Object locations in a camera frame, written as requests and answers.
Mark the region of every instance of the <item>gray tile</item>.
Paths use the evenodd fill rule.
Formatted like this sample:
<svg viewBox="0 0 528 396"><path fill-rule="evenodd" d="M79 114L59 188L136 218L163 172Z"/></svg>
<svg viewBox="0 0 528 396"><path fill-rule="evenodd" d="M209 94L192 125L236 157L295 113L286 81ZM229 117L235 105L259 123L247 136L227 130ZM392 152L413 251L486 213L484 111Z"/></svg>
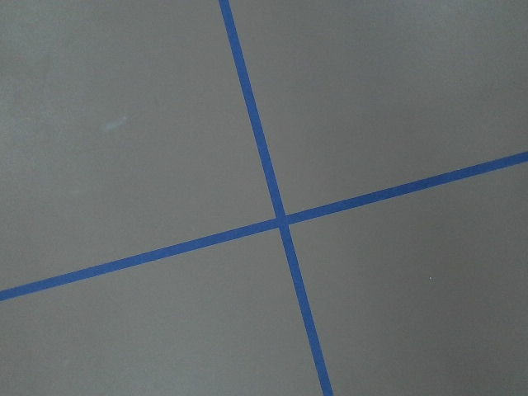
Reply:
<svg viewBox="0 0 528 396"><path fill-rule="evenodd" d="M290 213L528 149L528 2L232 3Z"/></svg>
<svg viewBox="0 0 528 396"><path fill-rule="evenodd" d="M528 166L296 224L336 394L528 393Z"/></svg>
<svg viewBox="0 0 528 396"><path fill-rule="evenodd" d="M0 288L272 217L216 2L0 6Z"/></svg>
<svg viewBox="0 0 528 396"><path fill-rule="evenodd" d="M0 304L6 395L318 395L271 231Z"/></svg>

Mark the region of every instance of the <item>blue line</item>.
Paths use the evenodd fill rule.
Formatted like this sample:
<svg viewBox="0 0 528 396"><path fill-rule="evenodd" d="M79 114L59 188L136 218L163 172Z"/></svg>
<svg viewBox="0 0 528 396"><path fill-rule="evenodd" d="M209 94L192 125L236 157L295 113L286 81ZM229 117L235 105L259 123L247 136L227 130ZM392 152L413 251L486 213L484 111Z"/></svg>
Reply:
<svg viewBox="0 0 528 396"><path fill-rule="evenodd" d="M304 288L299 261L297 259L297 254L295 253L295 246L291 238L290 227L287 223L287 217L281 199L281 192L279 191L279 185L275 176L275 171L273 170L271 155L267 147L261 119L258 115L257 103L253 95L248 69L246 67L246 62L244 61L240 40L238 39L237 28L234 23L231 6L229 5L229 0L219 0L219 5L224 18L225 30L228 34L231 52L233 53L238 80L240 81L240 87L242 88L244 101L246 102L247 113L249 115L249 120L251 121L255 142L257 143L258 153L261 158L262 169L266 176L271 203L273 204L273 210L275 211L275 216L279 224L280 237L284 246L288 267L290 268L291 278L294 282L295 294L297 295L297 301L303 317L304 328L308 336L321 390L323 391L324 396L331 396L333 395L333 391L328 377L327 367L324 363L323 350L319 343L314 317L312 315L306 289Z"/></svg>
<svg viewBox="0 0 528 396"><path fill-rule="evenodd" d="M354 198L349 198L347 200L340 200L332 204L327 204L319 206L317 208L293 213L287 216L288 224L295 224L301 221L316 219L318 217L341 212L343 210L349 210L352 208L357 208L359 206L373 204L380 200L388 200L396 196L403 196L412 192L425 190L427 188L440 186L446 183L456 182L457 180L466 179L468 177L481 175L487 172L497 171L498 169L512 167L514 165L526 162L528 162L528 152L495 159L487 163L480 163L478 165L473 165L472 167L464 167L453 172L442 173L441 175L436 175L433 177L428 177L426 179L402 184L400 186L390 187L384 190L371 192L370 194L364 194L363 196L357 196Z"/></svg>
<svg viewBox="0 0 528 396"><path fill-rule="evenodd" d="M216 233L207 237L194 239L192 241L178 243L168 247L162 247L151 252L140 253L135 256L121 258L113 262L107 262L98 266L90 266L79 271L69 272L67 274L54 276L52 278L38 280L37 282L28 283L26 285L20 285L11 289L0 291L0 301L6 299L14 299L22 295L28 295L37 291L51 289L53 287L67 285L77 281L82 281L94 276L107 274L114 271L124 270L125 268L131 268L132 266L139 266L147 262L153 262L162 258L176 256L185 252L191 252L212 246L218 243L233 241L253 235L255 233L262 233L271 229L276 229L278 224L276 220L267 220L260 223L246 225L238 229L231 229L222 233Z"/></svg>

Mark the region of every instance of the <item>vertical blue line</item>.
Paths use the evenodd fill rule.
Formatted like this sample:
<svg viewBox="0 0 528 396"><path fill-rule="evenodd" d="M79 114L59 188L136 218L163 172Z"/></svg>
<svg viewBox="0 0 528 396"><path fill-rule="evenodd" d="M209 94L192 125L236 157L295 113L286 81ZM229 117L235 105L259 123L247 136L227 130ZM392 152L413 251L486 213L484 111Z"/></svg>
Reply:
<svg viewBox="0 0 528 396"><path fill-rule="evenodd" d="M309 305L306 288L304 287L303 277L299 267L299 260L295 252L290 226L288 225L288 219L286 217L284 205L282 203L279 185L275 176L275 171L273 169L273 163L271 162L271 156L267 147L261 119L258 114L257 103L253 95L248 69L243 57L242 46L240 45L240 40L238 39L237 28L234 23L231 6L229 5L229 0L219 0L219 5L224 18L225 30L228 34L231 52L233 53L233 60L237 69L238 80L240 81L240 87L242 88L244 101L246 102L247 113L249 115L249 120L251 121L255 142L257 143L262 169L264 170L264 175L266 177L271 203L273 204L273 210L275 211L276 220L279 224L282 245L285 250L288 267L290 268L291 278L294 282L295 294L297 295L297 302L299 303L300 312L304 322L304 328L306 330L306 335L308 336L313 362L315 363L321 390L323 391L324 396L332 396L333 391L330 384L330 379L328 377L327 367L324 363L323 350L321 348L317 330L315 328L314 316L312 315L312 310Z"/></svg>

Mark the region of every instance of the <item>white speck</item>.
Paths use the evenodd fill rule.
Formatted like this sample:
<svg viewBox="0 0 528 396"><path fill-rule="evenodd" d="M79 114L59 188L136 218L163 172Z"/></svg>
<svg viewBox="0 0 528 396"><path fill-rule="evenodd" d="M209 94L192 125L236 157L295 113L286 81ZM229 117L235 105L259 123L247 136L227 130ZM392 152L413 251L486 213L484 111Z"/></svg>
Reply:
<svg viewBox="0 0 528 396"><path fill-rule="evenodd" d="M121 118L118 118L117 120L110 121L105 124L105 126L102 127L102 130L105 132L110 132L111 130L114 130L115 128L119 128L126 122L126 115L123 115Z"/></svg>

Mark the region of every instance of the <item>gray floor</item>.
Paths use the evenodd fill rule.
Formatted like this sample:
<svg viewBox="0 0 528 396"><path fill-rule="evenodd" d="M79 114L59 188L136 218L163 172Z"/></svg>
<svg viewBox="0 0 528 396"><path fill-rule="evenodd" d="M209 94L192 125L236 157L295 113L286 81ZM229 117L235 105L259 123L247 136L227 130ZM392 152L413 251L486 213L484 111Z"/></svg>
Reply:
<svg viewBox="0 0 528 396"><path fill-rule="evenodd" d="M287 213L528 150L528 3L232 0ZM219 4L0 4L0 290L273 219ZM528 394L528 165L291 226L336 395ZM0 302L0 394L320 395L277 230Z"/></svg>

